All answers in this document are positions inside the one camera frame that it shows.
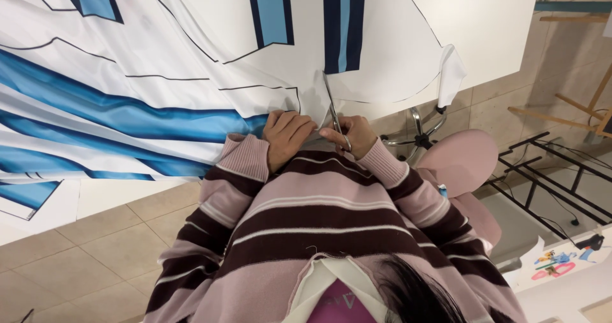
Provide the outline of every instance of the scissors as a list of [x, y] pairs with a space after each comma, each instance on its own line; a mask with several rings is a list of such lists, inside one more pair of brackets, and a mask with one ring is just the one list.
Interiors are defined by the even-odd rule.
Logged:
[[333, 129], [344, 136], [348, 146], [348, 150], [346, 151], [350, 152], [353, 148], [351, 147], [351, 142], [348, 141], [348, 137], [342, 133], [342, 129], [340, 128], [340, 121], [338, 120], [338, 114], [336, 114], [336, 107], [333, 105], [332, 91], [329, 90], [329, 83], [327, 82], [327, 75], [325, 72], [323, 72], [323, 81], [325, 82], [325, 88], [327, 88], [327, 94], [329, 95], [329, 112], [332, 114]]

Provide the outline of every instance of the sweater sleeve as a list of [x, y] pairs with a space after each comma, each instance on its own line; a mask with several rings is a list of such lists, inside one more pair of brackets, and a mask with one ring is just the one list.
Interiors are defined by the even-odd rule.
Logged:
[[186, 219], [172, 247], [157, 261], [163, 267], [144, 323], [178, 322], [195, 312], [236, 223], [268, 178], [268, 142], [229, 134], [222, 158], [202, 181], [200, 206]]
[[488, 242], [435, 186], [396, 160], [380, 140], [357, 163], [378, 178], [398, 209], [446, 255], [488, 306], [493, 321], [526, 322], [516, 296], [487, 257]]

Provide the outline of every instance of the black hair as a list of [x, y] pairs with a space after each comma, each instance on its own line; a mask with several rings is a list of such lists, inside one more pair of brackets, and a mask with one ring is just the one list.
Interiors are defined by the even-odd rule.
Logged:
[[389, 312], [386, 323], [393, 323], [397, 314], [402, 323], [460, 322], [468, 323], [448, 292], [428, 275], [421, 275], [397, 255], [381, 261], [392, 275], [383, 276], [381, 289]]

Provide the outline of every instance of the left hand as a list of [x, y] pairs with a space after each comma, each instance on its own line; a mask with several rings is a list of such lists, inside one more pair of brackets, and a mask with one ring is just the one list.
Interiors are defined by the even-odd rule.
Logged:
[[296, 111], [273, 111], [268, 116], [261, 139], [268, 141], [268, 168], [273, 174], [293, 157], [317, 124], [310, 116]]

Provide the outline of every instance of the ribbed cuff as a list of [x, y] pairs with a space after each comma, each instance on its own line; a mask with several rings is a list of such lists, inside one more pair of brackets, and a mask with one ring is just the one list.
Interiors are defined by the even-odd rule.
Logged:
[[400, 184], [408, 174], [408, 163], [395, 159], [378, 138], [370, 151], [357, 164], [369, 170], [382, 185], [391, 189]]
[[221, 152], [218, 165], [254, 180], [265, 182], [269, 176], [267, 150], [270, 146], [265, 140], [249, 134], [228, 134]]

